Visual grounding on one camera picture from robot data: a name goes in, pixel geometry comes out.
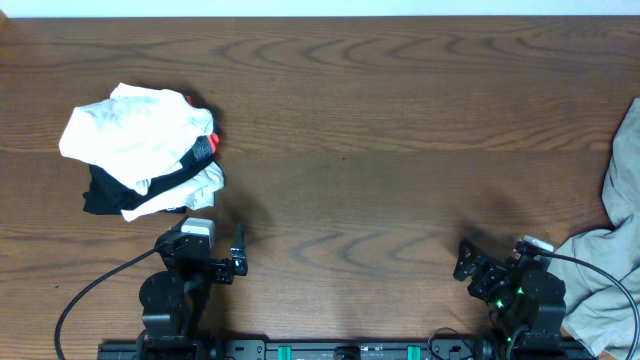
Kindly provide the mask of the khaki grey shorts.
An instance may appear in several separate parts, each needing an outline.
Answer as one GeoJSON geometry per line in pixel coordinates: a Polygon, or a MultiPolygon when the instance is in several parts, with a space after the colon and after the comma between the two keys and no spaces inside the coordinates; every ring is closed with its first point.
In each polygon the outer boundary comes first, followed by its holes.
{"type": "MultiPolygon", "coordinates": [[[[569,238],[556,253],[593,264],[639,299],[639,100],[634,99],[612,145],[602,202],[613,228],[569,238]]],[[[631,305],[605,277],[572,262],[551,261],[566,285],[564,329],[594,355],[628,355],[634,339],[631,305]]]]}

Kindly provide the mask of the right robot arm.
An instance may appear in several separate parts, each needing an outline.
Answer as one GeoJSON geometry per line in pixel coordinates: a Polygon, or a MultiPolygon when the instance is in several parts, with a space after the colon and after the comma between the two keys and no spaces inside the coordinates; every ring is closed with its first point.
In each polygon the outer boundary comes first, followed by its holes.
{"type": "Polygon", "coordinates": [[[470,279],[468,293],[491,310],[492,335],[474,347],[476,359],[567,359],[560,331],[565,284],[548,272],[553,246],[526,236],[502,261],[464,240],[453,277],[470,279]]]}

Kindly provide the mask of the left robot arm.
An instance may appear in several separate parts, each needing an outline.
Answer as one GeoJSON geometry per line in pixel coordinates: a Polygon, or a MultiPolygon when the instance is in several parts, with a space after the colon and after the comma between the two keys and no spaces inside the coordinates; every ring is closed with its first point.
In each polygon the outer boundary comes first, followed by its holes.
{"type": "Polygon", "coordinates": [[[211,256],[214,223],[185,218],[159,236],[155,250],[166,269],[147,278],[139,291],[144,332],[136,340],[140,360],[224,357],[224,346],[199,330],[214,284],[230,285],[248,273],[245,227],[237,227],[229,258],[211,256]]]}

